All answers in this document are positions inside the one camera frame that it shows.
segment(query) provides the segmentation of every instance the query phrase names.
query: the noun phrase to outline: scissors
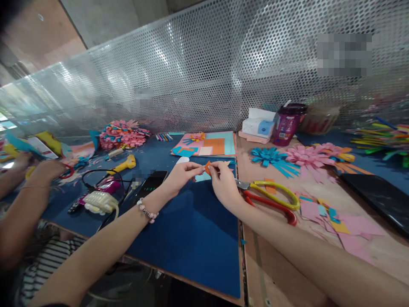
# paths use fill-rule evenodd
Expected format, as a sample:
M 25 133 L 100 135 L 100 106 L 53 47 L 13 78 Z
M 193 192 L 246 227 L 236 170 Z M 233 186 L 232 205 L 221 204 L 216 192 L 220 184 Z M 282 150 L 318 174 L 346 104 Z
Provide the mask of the scissors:
M 281 210 L 281 211 L 283 211 L 285 213 L 285 215 L 287 217 L 287 220 L 288 220 L 288 224 L 290 224 L 292 226 L 297 225 L 297 217 L 295 216 L 294 212 L 292 212 L 292 210 L 297 210 L 297 209 L 300 208 L 300 200 L 289 189 L 287 189 L 286 187 L 284 187 L 281 184 L 271 182 L 271 181 L 254 181 L 254 183 L 250 183 L 250 182 L 240 181 L 238 179 L 235 179 L 235 180 L 236 180 L 237 186 L 242 190 L 247 203 L 249 203 L 250 205 L 252 205 L 254 207 L 254 204 L 251 201 L 251 198 L 252 198 L 254 200 L 258 200 L 258 201 L 260 201 L 262 203 L 265 203 L 266 205 L 269 205 L 271 207 L 279 209 L 279 210 Z M 258 185 L 271 185 L 271 186 L 275 186 L 275 187 L 285 191 L 288 195 L 290 195 L 291 199 L 294 201 L 294 204 L 289 204 L 289 203 L 286 203 L 286 202 L 284 202 L 282 200 L 279 200 L 277 197 L 275 197 L 275 196 L 271 195 L 270 193 L 266 192 L 265 190 L 260 188 Z M 254 195 L 254 194 L 251 194 L 248 191 L 249 188 L 253 188 L 253 189 L 257 190 L 258 192 L 260 192 L 263 195 L 267 196 L 271 200 L 265 199 L 263 197 L 260 197 L 260 196 Z

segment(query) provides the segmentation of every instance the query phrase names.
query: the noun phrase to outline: tissue box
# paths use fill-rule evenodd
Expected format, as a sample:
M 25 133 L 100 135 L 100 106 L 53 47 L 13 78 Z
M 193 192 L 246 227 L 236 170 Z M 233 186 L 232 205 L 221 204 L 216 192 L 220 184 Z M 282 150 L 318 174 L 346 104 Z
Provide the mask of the tissue box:
M 243 132 L 269 139 L 273 134 L 275 112 L 257 108 L 248 109 L 248 119 L 243 121 Z

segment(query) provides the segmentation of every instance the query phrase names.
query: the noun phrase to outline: jar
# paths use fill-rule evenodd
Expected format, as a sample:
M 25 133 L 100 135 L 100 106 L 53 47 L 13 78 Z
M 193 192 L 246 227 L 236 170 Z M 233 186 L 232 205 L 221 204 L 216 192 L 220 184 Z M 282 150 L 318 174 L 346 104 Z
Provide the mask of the jar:
M 278 120 L 273 132 L 273 143 L 277 146 L 288 146 L 302 121 L 304 115 L 307 113 L 307 106 L 300 103 L 290 103 L 286 106 L 280 107 L 278 110 Z
M 313 106 L 305 116 L 301 130 L 312 135 L 325 134 L 331 129 L 339 114 L 339 106 Z

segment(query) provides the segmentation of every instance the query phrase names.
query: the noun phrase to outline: purple cup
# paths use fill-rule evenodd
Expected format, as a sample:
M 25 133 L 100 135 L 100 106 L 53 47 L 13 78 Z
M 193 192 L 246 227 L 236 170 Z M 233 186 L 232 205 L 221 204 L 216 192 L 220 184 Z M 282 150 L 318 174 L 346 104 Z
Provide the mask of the purple cup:
M 305 104 L 292 103 L 278 110 L 278 120 L 274 127 L 273 144 L 284 147 L 290 144 L 301 119 L 307 113 Z

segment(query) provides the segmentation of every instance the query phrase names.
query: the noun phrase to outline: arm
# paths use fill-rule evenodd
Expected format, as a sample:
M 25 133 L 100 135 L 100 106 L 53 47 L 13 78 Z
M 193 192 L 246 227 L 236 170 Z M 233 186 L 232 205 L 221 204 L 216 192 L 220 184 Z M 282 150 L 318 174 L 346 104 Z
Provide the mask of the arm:
M 159 212 L 189 179 L 202 174 L 204 170 L 197 163 L 177 164 L 165 182 L 144 198 L 146 210 Z M 138 206 L 134 206 L 97 232 L 50 276 L 30 306 L 57 302 L 71 307 L 79 306 L 87 290 L 126 252 L 148 222 L 149 219 Z
M 315 236 L 279 222 L 249 206 L 240 196 L 233 174 L 212 163 L 213 188 L 221 203 L 270 242 L 321 291 L 342 307 L 409 306 L 409 287 L 379 268 Z
M 13 167 L 0 176 L 0 200 L 23 182 L 31 159 L 30 153 L 21 152 L 14 161 Z
M 0 220 L 1 270 L 12 269 L 23 258 L 47 207 L 51 181 L 65 171 L 65 166 L 54 160 L 39 164 Z

